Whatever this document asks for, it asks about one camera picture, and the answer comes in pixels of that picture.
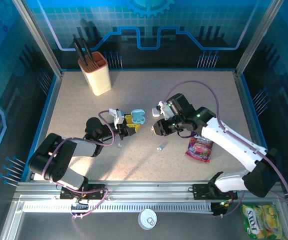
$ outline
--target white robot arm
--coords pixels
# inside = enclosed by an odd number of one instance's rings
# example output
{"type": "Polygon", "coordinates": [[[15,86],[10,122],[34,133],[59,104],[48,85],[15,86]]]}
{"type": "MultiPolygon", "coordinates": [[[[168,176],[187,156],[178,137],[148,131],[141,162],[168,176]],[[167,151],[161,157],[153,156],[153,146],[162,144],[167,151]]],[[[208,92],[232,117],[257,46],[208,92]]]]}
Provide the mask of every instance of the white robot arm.
{"type": "Polygon", "coordinates": [[[220,145],[244,165],[245,170],[239,172],[217,173],[209,182],[215,192],[247,190],[258,197],[265,197],[278,180],[271,166],[257,154],[262,153],[278,166],[280,158],[275,149],[268,152],[267,149],[247,140],[223,122],[225,129],[222,129],[213,112],[205,107],[195,110],[181,93],[172,96],[166,102],[159,102],[152,112],[155,117],[158,117],[158,113],[164,116],[154,124],[155,134],[167,136],[184,129],[196,132],[220,145]],[[238,138],[256,150],[253,151],[238,138]]]}

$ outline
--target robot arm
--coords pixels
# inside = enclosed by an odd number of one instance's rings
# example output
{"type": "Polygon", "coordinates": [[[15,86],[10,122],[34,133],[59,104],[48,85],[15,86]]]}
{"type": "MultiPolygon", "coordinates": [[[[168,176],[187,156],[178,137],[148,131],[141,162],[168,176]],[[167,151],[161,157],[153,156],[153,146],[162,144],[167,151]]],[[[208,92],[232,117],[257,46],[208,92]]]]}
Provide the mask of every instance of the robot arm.
{"type": "MultiPolygon", "coordinates": [[[[113,129],[114,135],[119,135],[121,140],[126,136],[135,134],[140,127],[138,124],[131,123],[131,115],[124,115],[118,109],[110,109],[109,114],[114,116],[114,122],[109,125],[113,129]]],[[[29,169],[42,175],[43,169],[56,147],[65,141],[47,167],[45,178],[74,190],[88,191],[88,179],[68,167],[71,158],[74,156],[98,156],[103,146],[84,141],[84,139],[101,143],[101,141],[105,141],[104,139],[111,138],[112,132],[98,118],[92,117],[86,122],[85,133],[84,138],[80,140],[65,140],[57,134],[49,134],[29,159],[29,169]]]]}
{"type": "Polygon", "coordinates": [[[247,140],[224,123],[225,129],[222,129],[213,112],[205,107],[195,110],[181,93],[172,96],[166,102],[159,102],[158,106],[153,109],[153,116],[157,117],[158,113],[163,114],[164,119],[154,124],[155,134],[167,136],[182,132],[184,129],[195,132],[220,145],[244,165],[245,170],[240,172],[217,173],[209,182],[214,192],[248,190],[258,197],[265,197],[278,180],[271,166],[257,154],[261,152],[278,166],[280,161],[275,149],[267,153],[267,149],[247,140]],[[242,144],[236,137],[226,134],[226,131],[249,143],[256,151],[242,144]]]}

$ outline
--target table surface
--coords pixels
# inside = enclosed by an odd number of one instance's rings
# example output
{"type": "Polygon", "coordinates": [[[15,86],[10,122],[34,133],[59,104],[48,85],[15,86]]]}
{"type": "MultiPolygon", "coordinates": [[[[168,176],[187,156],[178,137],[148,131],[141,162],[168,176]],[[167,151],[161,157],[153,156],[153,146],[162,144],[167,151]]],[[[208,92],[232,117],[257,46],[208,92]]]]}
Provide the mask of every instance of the table surface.
{"type": "MultiPolygon", "coordinates": [[[[210,163],[185,156],[188,139],[177,134],[167,137],[154,135],[152,125],[158,120],[151,109],[162,100],[175,84],[186,80],[207,83],[217,94],[221,119],[232,129],[250,139],[245,115],[231,71],[113,71],[112,90],[95,96],[82,72],[65,72],[54,107],[49,133],[62,137],[83,137],[86,121],[102,110],[118,108],[125,113],[144,109],[146,122],[138,133],[123,141],[117,136],[113,146],[104,147],[101,154],[91,158],[74,157],[70,167],[90,180],[209,180],[220,171],[244,169],[241,163],[214,144],[210,163]]],[[[183,93],[198,109],[207,107],[216,112],[212,94],[202,85],[189,83],[173,94],[183,93]]],[[[108,121],[113,117],[105,114],[108,121]]]]}

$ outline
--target blue backdrop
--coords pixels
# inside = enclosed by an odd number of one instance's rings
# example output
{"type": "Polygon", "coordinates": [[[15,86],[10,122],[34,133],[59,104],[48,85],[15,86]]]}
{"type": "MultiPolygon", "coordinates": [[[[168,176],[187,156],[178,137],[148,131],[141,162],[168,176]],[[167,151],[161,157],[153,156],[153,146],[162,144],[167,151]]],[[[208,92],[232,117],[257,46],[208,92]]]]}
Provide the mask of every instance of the blue backdrop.
{"type": "Polygon", "coordinates": [[[288,181],[288,0],[247,66],[245,78],[266,143],[281,151],[288,181]]]}
{"type": "Polygon", "coordinates": [[[27,1],[62,68],[76,69],[73,37],[113,69],[235,68],[269,2],[27,1]]]}
{"type": "Polygon", "coordinates": [[[53,73],[10,0],[0,0],[0,231],[53,73]]]}

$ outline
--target snack bag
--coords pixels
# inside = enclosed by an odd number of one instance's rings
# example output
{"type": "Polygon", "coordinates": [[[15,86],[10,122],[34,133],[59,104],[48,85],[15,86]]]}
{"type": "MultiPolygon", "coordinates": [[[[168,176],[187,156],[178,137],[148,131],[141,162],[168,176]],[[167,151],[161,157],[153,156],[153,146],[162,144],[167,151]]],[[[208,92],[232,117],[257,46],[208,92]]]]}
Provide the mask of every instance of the snack bag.
{"type": "Polygon", "coordinates": [[[212,153],[212,147],[214,142],[196,135],[189,140],[188,150],[186,155],[205,163],[210,162],[210,154],[212,153]]]}
{"type": "Polygon", "coordinates": [[[243,204],[240,209],[244,217],[244,229],[251,239],[287,240],[274,205],[243,204]]]}

